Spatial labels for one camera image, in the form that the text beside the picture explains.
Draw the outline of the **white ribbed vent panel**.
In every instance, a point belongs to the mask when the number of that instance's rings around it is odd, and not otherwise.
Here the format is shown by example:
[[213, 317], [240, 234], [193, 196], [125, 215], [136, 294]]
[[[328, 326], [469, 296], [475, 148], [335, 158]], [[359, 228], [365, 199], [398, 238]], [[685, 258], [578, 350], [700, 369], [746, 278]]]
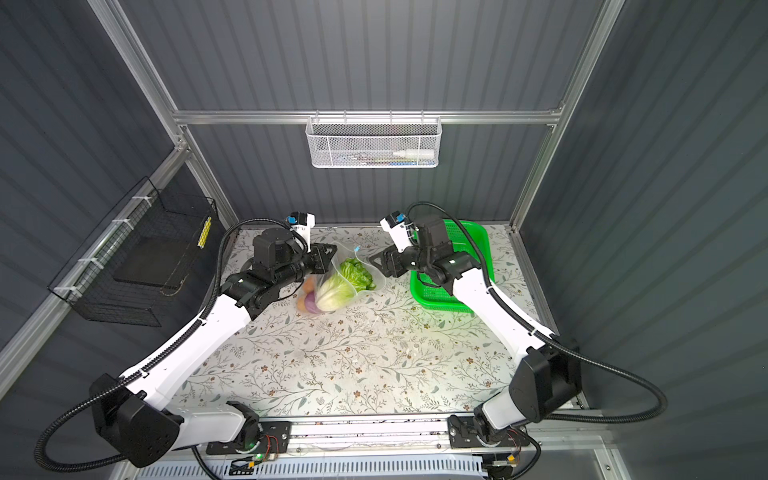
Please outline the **white ribbed vent panel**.
[[247, 467], [243, 460], [207, 459], [220, 479], [486, 479], [472, 455], [282, 457]]

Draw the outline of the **toy napa cabbage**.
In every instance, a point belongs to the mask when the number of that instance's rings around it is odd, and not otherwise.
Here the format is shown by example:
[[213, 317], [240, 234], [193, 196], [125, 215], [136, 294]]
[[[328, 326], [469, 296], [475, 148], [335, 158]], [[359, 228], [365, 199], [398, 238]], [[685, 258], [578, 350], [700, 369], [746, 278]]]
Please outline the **toy napa cabbage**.
[[356, 258], [348, 258], [321, 280], [315, 290], [315, 301], [322, 312], [334, 312], [352, 302], [359, 293], [376, 287], [366, 265]]

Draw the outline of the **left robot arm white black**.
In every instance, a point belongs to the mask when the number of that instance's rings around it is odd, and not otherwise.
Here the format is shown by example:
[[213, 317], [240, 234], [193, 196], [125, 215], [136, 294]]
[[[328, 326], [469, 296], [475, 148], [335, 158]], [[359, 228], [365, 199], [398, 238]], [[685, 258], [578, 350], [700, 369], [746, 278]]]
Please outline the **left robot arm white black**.
[[304, 239], [280, 227], [260, 233], [253, 241], [249, 268], [228, 276], [213, 306], [125, 371], [136, 380], [122, 386], [104, 375], [94, 382], [93, 394], [115, 390], [93, 407], [97, 433], [136, 467], [151, 465], [169, 451], [203, 443], [229, 443], [241, 454], [263, 448], [259, 417], [242, 402], [178, 409], [170, 403], [212, 353], [280, 299], [284, 287], [331, 269], [336, 245], [304, 246]]

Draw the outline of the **green plastic basket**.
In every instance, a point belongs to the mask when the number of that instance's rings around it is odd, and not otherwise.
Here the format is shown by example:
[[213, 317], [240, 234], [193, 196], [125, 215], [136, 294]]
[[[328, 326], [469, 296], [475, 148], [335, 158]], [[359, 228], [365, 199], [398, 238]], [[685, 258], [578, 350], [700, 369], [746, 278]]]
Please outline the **green plastic basket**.
[[437, 280], [428, 274], [412, 271], [410, 292], [413, 299], [427, 310], [472, 313], [472, 310], [467, 305], [452, 294], [454, 279], [470, 266], [477, 268], [480, 278], [479, 282], [484, 284], [480, 258], [471, 242], [467, 240], [463, 230], [478, 247], [486, 262], [489, 278], [494, 281], [495, 275], [493, 273], [489, 235], [485, 227], [471, 221], [461, 221], [461, 227], [457, 226], [451, 219], [444, 219], [443, 222], [447, 239], [451, 242], [454, 253], [445, 259], [440, 259], [437, 265], [447, 268], [450, 279], [448, 289], [440, 285]]

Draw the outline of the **yellow tag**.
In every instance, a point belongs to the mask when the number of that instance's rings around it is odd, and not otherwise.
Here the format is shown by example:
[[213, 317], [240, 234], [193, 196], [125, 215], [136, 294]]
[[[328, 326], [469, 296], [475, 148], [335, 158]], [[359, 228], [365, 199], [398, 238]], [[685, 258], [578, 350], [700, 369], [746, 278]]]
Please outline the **yellow tag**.
[[197, 247], [199, 249], [204, 249], [205, 248], [205, 245], [206, 245], [209, 233], [210, 233], [211, 225], [212, 225], [212, 217], [208, 216], [206, 218], [206, 220], [204, 221], [203, 226], [202, 226], [201, 231], [200, 231], [200, 234], [198, 236]]

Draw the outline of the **clear zip top bag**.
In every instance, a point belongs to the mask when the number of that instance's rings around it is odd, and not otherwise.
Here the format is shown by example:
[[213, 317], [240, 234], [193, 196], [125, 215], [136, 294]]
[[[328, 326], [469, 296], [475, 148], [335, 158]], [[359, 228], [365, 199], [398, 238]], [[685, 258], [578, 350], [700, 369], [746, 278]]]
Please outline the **clear zip top bag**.
[[368, 260], [369, 250], [361, 245], [338, 244], [329, 270], [311, 275], [297, 300], [301, 313], [324, 314], [338, 311], [368, 294], [383, 294], [387, 279]]

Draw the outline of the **white marker pen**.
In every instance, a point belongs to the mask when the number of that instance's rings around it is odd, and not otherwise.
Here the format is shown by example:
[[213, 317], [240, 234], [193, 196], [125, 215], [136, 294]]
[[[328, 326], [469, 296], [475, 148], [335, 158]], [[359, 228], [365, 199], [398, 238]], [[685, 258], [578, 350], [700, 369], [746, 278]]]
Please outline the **white marker pen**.
[[434, 160], [436, 153], [434, 149], [405, 149], [394, 151], [393, 156], [408, 161], [425, 162]]

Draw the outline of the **aluminium mounting rail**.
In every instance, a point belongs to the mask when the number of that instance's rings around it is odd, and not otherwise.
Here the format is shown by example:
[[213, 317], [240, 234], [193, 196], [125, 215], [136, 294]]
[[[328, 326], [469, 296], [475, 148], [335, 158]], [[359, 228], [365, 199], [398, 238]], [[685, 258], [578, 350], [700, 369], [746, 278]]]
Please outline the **aluminium mounting rail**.
[[281, 456], [324, 453], [410, 455], [425, 453], [514, 453], [532, 450], [596, 450], [614, 438], [600, 425], [545, 421], [478, 437], [470, 413], [378, 414], [259, 419], [258, 432]]

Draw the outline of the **toy purple onion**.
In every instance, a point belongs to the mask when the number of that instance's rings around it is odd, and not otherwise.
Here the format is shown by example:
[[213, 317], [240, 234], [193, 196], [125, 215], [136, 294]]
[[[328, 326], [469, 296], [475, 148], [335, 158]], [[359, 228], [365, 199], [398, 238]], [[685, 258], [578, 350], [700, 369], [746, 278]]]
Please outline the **toy purple onion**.
[[317, 307], [315, 295], [313, 292], [310, 292], [304, 297], [304, 307], [308, 313], [315, 315], [322, 313], [322, 311]]

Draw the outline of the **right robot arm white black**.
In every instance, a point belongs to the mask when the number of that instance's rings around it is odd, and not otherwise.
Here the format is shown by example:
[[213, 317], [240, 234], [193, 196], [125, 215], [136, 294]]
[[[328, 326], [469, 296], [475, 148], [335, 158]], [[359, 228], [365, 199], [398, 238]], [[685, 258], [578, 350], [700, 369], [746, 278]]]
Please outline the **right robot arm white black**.
[[472, 251], [454, 248], [445, 221], [420, 224], [396, 211], [380, 221], [393, 245], [369, 257], [386, 277], [410, 271], [456, 298], [479, 317], [504, 345], [516, 369], [505, 389], [475, 409], [480, 436], [526, 423], [538, 423], [582, 391], [578, 360], [563, 353], [568, 343], [540, 324], [491, 280], [482, 250], [459, 221], [454, 224]]

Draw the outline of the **black flat pad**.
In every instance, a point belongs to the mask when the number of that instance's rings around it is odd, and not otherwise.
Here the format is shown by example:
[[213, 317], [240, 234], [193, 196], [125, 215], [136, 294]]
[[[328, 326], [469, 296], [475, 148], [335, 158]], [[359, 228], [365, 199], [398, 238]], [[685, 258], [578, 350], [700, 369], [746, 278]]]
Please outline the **black flat pad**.
[[113, 273], [115, 281], [166, 290], [179, 288], [192, 248], [184, 240], [141, 237]]

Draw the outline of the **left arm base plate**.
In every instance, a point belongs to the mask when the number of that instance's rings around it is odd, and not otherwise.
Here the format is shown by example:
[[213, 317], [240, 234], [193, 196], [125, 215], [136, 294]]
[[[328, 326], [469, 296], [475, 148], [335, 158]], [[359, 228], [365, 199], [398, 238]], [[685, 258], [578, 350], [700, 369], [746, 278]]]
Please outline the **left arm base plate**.
[[207, 455], [278, 455], [287, 451], [292, 423], [288, 421], [260, 421], [247, 424], [234, 440], [226, 443], [211, 442]]

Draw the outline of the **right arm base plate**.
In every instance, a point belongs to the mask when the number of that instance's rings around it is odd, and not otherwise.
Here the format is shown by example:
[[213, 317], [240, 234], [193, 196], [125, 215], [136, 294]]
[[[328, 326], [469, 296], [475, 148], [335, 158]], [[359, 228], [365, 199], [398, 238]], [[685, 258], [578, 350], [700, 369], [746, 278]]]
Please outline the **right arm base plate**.
[[519, 450], [530, 445], [520, 431], [513, 429], [496, 430], [485, 420], [474, 416], [450, 415], [447, 431], [452, 448], [507, 448]]

